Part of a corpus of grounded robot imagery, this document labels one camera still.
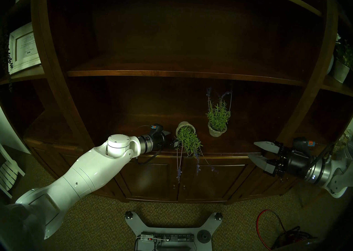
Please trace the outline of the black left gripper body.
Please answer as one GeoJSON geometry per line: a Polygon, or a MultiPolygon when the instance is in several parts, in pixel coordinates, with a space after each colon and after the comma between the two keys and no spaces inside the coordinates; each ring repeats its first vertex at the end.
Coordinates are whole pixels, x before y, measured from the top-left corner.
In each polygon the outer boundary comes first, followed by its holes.
{"type": "Polygon", "coordinates": [[[151,140],[153,141],[152,151],[172,149],[172,139],[175,138],[171,134],[164,136],[163,131],[151,131],[151,140]]]}

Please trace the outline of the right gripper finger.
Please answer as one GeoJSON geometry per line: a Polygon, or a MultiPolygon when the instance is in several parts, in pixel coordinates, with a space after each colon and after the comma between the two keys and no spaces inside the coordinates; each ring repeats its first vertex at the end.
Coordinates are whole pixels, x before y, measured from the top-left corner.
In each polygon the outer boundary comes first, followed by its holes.
{"type": "Polygon", "coordinates": [[[254,145],[260,147],[263,150],[272,152],[273,154],[278,154],[280,147],[278,145],[276,145],[273,142],[270,141],[258,141],[258,142],[254,142],[254,145]]]}
{"type": "Polygon", "coordinates": [[[263,170],[264,173],[268,175],[276,174],[276,162],[270,159],[267,159],[261,155],[248,154],[248,158],[260,169],[263,170]]]}

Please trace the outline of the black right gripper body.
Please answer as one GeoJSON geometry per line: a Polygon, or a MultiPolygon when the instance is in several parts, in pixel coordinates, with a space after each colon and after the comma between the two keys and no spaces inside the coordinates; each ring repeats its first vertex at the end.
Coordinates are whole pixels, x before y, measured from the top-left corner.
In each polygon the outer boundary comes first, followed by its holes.
{"type": "Polygon", "coordinates": [[[278,160],[276,162],[276,174],[283,177],[285,173],[289,173],[298,178],[304,178],[307,171],[310,169],[308,165],[314,160],[314,157],[309,151],[308,140],[293,140],[292,147],[286,147],[283,143],[274,142],[280,147],[278,160]]]}

